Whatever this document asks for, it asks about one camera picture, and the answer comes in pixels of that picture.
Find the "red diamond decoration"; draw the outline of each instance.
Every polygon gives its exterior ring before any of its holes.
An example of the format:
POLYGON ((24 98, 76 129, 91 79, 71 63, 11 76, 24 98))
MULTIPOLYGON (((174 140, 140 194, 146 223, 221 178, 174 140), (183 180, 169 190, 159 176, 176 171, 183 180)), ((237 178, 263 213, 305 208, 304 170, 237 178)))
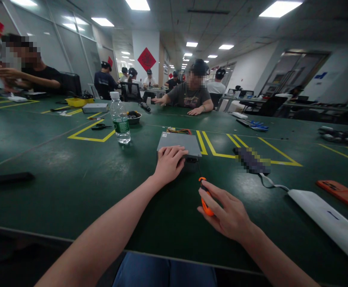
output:
POLYGON ((149 49, 146 47, 138 58, 138 62, 141 64, 142 68, 147 71, 151 69, 152 66, 157 62, 153 55, 150 53, 149 49))

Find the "bottle label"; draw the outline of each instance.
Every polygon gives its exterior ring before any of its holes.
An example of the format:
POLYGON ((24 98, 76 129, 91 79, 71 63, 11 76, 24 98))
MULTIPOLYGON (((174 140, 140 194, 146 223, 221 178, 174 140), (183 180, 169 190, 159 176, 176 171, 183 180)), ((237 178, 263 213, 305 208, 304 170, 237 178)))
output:
POLYGON ((129 122, 128 121, 125 121, 125 122, 113 121, 113 124, 115 127, 115 132, 117 132, 119 134, 123 134, 123 133, 129 131, 129 122))

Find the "person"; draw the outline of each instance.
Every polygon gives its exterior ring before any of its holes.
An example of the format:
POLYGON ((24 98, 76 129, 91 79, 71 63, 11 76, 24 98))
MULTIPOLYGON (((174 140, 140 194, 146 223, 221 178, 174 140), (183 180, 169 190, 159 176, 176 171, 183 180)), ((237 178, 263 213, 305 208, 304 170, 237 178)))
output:
POLYGON ((111 100, 109 92, 118 89, 118 84, 110 75, 111 67, 108 62, 102 61, 101 70, 94 75, 94 87, 104 100, 111 100))
MULTIPOLYGON (((124 250, 150 200, 177 178, 186 154, 184 147, 162 147, 154 174, 93 222, 46 271, 36 287, 94 287, 124 250)), ((215 216, 206 215, 201 206, 198 212, 216 231, 241 244, 273 286, 319 286, 250 220, 239 199, 207 181, 202 184, 212 197, 203 189, 199 189, 199 195, 215 216)), ((214 287, 217 282, 212 267, 175 260, 167 262, 129 252, 113 286, 214 287)))
POLYGON ((147 77, 143 81, 144 89, 147 89, 147 88, 150 88, 150 87, 158 87, 157 81, 155 80, 155 78, 153 78, 152 71, 150 69, 148 69, 146 71, 146 73, 147 73, 147 77))
POLYGON ((127 74, 127 68, 126 67, 122 67, 122 77, 119 78, 118 83, 120 82, 127 82, 127 79, 129 78, 129 75, 127 74))
POLYGON ((209 93, 224 94, 226 86, 221 83, 225 76, 226 70, 219 68, 215 73, 215 81, 207 83, 207 90, 209 93))
POLYGON ((204 78, 208 66, 202 59, 197 59, 190 67, 188 80, 176 85, 169 93, 162 98, 155 98, 151 101, 161 104, 175 103, 180 107, 192 108, 187 114, 196 116, 203 112, 210 112, 214 105, 210 94, 205 88, 204 78))
POLYGON ((26 41, 25 37, 11 33, 2 36, 2 41, 6 43, 11 52, 21 59, 22 69, 19 71, 14 68, 0 68, 0 77, 8 79, 10 83, 22 89, 64 94, 60 72, 45 65, 41 53, 32 42, 26 41))
POLYGON ((169 90, 174 89, 176 85, 179 85, 181 83, 181 80, 178 79, 178 73, 176 71, 173 72, 173 78, 168 80, 165 83, 165 86, 169 87, 169 90))

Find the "blue jeans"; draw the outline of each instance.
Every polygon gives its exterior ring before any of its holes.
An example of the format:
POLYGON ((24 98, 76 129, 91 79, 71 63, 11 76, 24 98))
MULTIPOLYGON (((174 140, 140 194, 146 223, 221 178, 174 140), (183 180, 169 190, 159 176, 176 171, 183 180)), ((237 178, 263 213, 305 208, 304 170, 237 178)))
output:
POLYGON ((216 287, 213 267, 128 252, 113 287, 216 287))

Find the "desk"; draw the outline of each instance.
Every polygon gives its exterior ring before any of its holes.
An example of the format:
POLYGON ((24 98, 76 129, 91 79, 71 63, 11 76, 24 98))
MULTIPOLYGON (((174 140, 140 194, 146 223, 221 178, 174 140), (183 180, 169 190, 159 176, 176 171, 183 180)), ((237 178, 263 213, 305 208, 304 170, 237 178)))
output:
MULTIPOLYGON (((225 107, 224 112, 227 112, 230 108, 231 103, 234 100, 237 101, 246 101, 246 102, 257 102, 257 103, 265 103, 267 100, 263 100, 263 99, 259 99, 259 98, 236 98, 233 96, 223 96, 221 97, 221 100, 219 101, 219 105, 217 110, 219 110, 221 104, 222 104, 222 100, 228 100, 228 103, 225 107)), ((337 107, 327 107, 327 106, 317 106, 317 105, 312 105, 312 104, 297 104, 297 103, 293 103, 293 102, 285 102, 283 104, 283 106, 289 106, 289 107, 295 107, 295 108, 307 108, 307 109, 314 109, 314 110, 324 110, 325 112, 327 111, 334 111, 334 112, 347 112, 348 109, 347 108, 337 108, 337 107)))
MULTIPOLYGON (((315 185, 332 179, 348 187, 348 148, 320 139, 320 123, 251 116, 269 126, 260 133, 227 113, 194 117, 185 108, 155 105, 147 114, 136 103, 125 103, 142 118, 140 125, 130 126, 131 142, 124 146, 115 136, 107 138, 111 129, 92 131, 96 122, 79 109, 69 112, 71 117, 47 112, 57 100, 0 103, 0 174, 30 171, 36 177, 0 186, 0 229, 73 241, 153 174, 162 131, 189 128, 197 135, 202 174, 210 182, 239 198, 251 220, 312 278, 348 286, 347 255, 286 192, 263 187, 232 153, 238 145, 255 148, 262 158, 271 158, 269 177, 275 183, 315 192, 348 219, 348 207, 315 185)), ((109 114, 104 119, 110 123, 109 114)), ((198 173, 183 173, 164 187, 147 206, 126 249, 260 273, 239 244, 216 232, 196 210, 201 205, 198 178, 198 173)))

